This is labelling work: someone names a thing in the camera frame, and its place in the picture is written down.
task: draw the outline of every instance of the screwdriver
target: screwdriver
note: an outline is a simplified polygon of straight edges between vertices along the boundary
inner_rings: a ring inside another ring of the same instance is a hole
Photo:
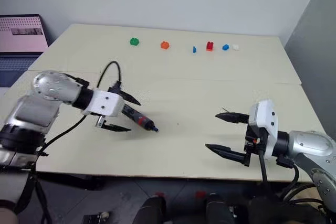
[[[147,131],[159,131],[159,129],[155,127],[155,124],[152,120],[127,104],[125,104],[124,108],[122,109],[122,113]]]

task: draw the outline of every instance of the black cable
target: black cable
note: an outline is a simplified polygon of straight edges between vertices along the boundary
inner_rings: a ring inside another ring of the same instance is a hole
[[[324,208],[324,205],[322,204],[322,205],[318,205],[317,206],[317,209],[320,211],[320,214],[322,214],[326,219],[326,223],[327,224],[331,224],[332,222],[331,222],[331,219],[332,219],[332,216],[328,216],[328,214],[327,214],[327,211],[325,210],[325,208]]]
[[[120,65],[119,63],[117,63],[116,61],[111,61],[109,62],[106,67],[104,68],[103,72],[101,73],[100,77],[99,77],[99,80],[98,80],[98,83],[97,83],[97,88],[99,88],[100,86],[100,83],[101,83],[101,80],[102,78],[104,77],[106,71],[108,70],[108,68],[112,65],[112,64],[116,64],[117,65],[117,68],[118,68],[118,81],[121,82],[121,69],[120,69]],[[73,77],[72,75],[70,74],[67,74],[65,73],[66,76],[74,79],[74,80],[77,80],[76,77]],[[84,115],[76,124],[74,124],[72,127],[70,127],[69,129],[67,129],[66,131],[62,132],[61,134],[55,136],[53,139],[51,139],[48,143],[46,143],[40,150],[39,150],[39,153],[42,153],[46,148],[48,148],[48,146],[50,144],[52,144],[54,141],[58,140],[59,138],[61,138],[62,136],[68,134],[70,131],[72,131],[74,128],[76,128],[81,122],[84,121],[84,119],[86,118],[86,115]]]
[[[41,218],[41,223],[44,224],[45,220],[47,221],[48,224],[52,224],[52,219],[48,210],[48,203],[47,203],[47,198],[46,195],[42,189],[42,186],[38,180],[35,181],[35,191],[38,200],[40,201],[42,210],[43,210],[43,215]]]
[[[313,198],[307,198],[307,199],[294,199],[291,200],[289,203],[291,204],[297,204],[297,203],[303,203],[303,202],[316,202],[316,203],[320,203],[323,205],[323,201],[320,199],[313,199]]]
[[[306,190],[308,188],[312,188],[312,187],[315,187],[314,184],[306,184],[306,185],[303,185],[297,189],[295,189],[294,191],[292,191],[285,199],[284,201],[289,201],[291,198],[293,198],[296,194],[298,194],[299,192],[303,191],[303,190]]]
[[[100,77],[99,77],[99,81],[98,81],[98,83],[97,83],[97,88],[99,87],[100,82],[101,82],[101,80],[103,79],[106,70],[108,70],[108,68],[109,68],[112,64],[116,64],[116,65],[117,65],[117,68],[118,68],[118,81],[121,82],[121,69],[120,69],[120,65],[119,65],[119,63],[117,63],[117,62],[114,60],[114,61],[111,61],[110,63],[108,63],[108,64],[106,65],[106,67],[104,68],[103,72],[101,73],[101,75],[100,75]]]
[[[270,184],[269,184],[269,182],[267,180],[266,165],[265,165],[265,160],[264,160],[264,151],[263,150],[259,150],[258,154],[259,154],[259,161],[260,161],[260,167],[261,167],[261,175],[263,177],[262,183],[263,183],[264,188],[266,190],[267,196],[269,198],[272,198],[273,197],[273,193],[272,193]]]
[[[296,165],[294,165],[294,170],[295,170],[295,176],[294,179],[291,181],[291,183],[289,183],[289,185],[283,190],[283,192],[280,195],[280,200],[283,200],[285,198],[285,196],[287,195],[287,193],[289,193],[295,186],[295,184],[298,182],[299,180],[299,169]]]
[[[48,146],[50,144],[52,144],[54,141],[58,140],[59,138],[61,138],[62,136],[68,134],[70,131],[72,131],[74,128],[76,128],[81,122],[84,121],[84,119],[86,118],[86,115],[84,115],[77,123],[75,123],[72,127],[70,127],[69,129],[67,129],[66,131],[62,132],[61,134],[55,136],[52,140],[50,140],[48,143],[46,143],[45,145],[43,145],[43,147],[38,151],[39,153],[42,153],[46,148],[48,148]]]
[[[71,78],[72,80],[76,80],[77,78],[76,77],[74,77],[74,76],[72,76],[72,75],[70,75],[70,74],[68,74],[68,73],[64,73],[67,77],[69,77],[69,78]]]
[[[112,64],[116,64],[117,65],[117,68],[118,68],[118,81],[121,82],[121,69],[120,69],[120,66],[119,64],[116,62],[116,61],[111,61],[110,63],[108,63],[106,65],[106,67],[104,68],[104,71],[102,72],[102,74],[100,75],[99,77],[99,81],[97,83],[97,88],[100,86],[100,82],[102,80],[102,78],[104,77],[105,75],[105,72],[107,71],[107,69],[110,67],[110,65]],[[66,76],[74,79],[75,81],[77,80],[82,80],[80,78],[76,78],[70,74],[65,74]],[[38,158],[40,157],[40,155],[43,153],[43,151],[48,148],[53,142],[55,142],[56,140],[58,140],[59,138],[61,138],[62,136],[68,134],[70,131],[72,131],[74,128],[76,128],[79,124],[81,124],[84,119],[86,118],[86,115],[84,115],[76,124],[74,124],[72,127],[70,127],[69,129],[67,129],[66,131],[60,133],[59,135],[55,136],[53,139],[51,139],[48,143],[46,143],[39,151],[38,151],[38,157],[35,161],[35,165],[33,166],[33,168],[31,169],[32,170],[32,173],[36,173],[36,163],[37,163],[37,160]],[[52,219],[51,219],[51,216],[50,216],[50,213],[48,211],[48,204],[47,204],[47,198],[44,194],[44,191],[42,189],[42,186],[40,184],[40,182],[37,180],[37,177],[36,177],[36,183],[35,183],[35,191],[36,191],[36,194],[37,194],[37,197],[40,201],[40,204],[41,204],[41,207],[42,207],[42,210],[43,210],[43,215],[42,215],[42,218],[41,218],[41,224],[44,224],[45,220],[47,221],[48,224],[51,224],[52,223]]]

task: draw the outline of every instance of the laptop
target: laptop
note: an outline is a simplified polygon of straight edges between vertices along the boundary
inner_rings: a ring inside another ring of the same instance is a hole
[[[49,45],[40,15],[0,15],[0,87],[11,87]]]

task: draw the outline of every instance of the dark floor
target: dark floor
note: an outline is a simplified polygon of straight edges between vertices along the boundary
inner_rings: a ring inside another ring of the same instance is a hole
[[[218,193],[230,202],[238,202],[243,194],[256,192],[253,182],[221,180],[106,178],[101,190],[89,191],[41,180],[54,223],[81,223],[83,215],[112,212],[108,223],[132,223],[150,196],[163,195],[169,216],[175,223],[179,216],[192,214],[203,206],[206,195]],[[35,192],[28,207],[19,214],[20,223],[40,223],[41,207]]]

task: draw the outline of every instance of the table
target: table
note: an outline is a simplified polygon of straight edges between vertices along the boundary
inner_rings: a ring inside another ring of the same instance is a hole
[[[99,74],[70,72],[96,84]],[[27,71],[0,100],[0,125],[16,99],[27,93],[38,71]],[[101,88],[115,80],[109,72]],[[323,128],[302,87],[297,84],[223,81],[126,75],[124,91],[134,95],[142,106],[135,107],[151,118],[160,132],[147,132],[124,115],[111,120],[131,132],[110,132],[96,128],[96,116],[87,117],[74,131],[47,149],[37,170],[42,172],[180,178],[261,180],[258,157],[250,167],[212,153],[204,144],[222,144],[243,151],[246,125],[230,124],[215,118],[229,111],[248,113],[260,99],[270,98],[276,105],[279,130],[317,130]],[[61,133],[81,118],[80,112],[63,104],[47,140]],[[266,162],[269,180],[289,181],[293,170]],[[300,181],[310,181],[301,172]]]
[[[132,37],[138,46],[130,45]],[[164,40],[168,50],[160,48]],[[208,41],[214,42],[212,52],[206,51]],[[239,50],[223,51],[224,44]],[[278,37],[80,24],[71,25],[29,70],[98,73],[111,60],[120,63],[125,78],[301,84]]]

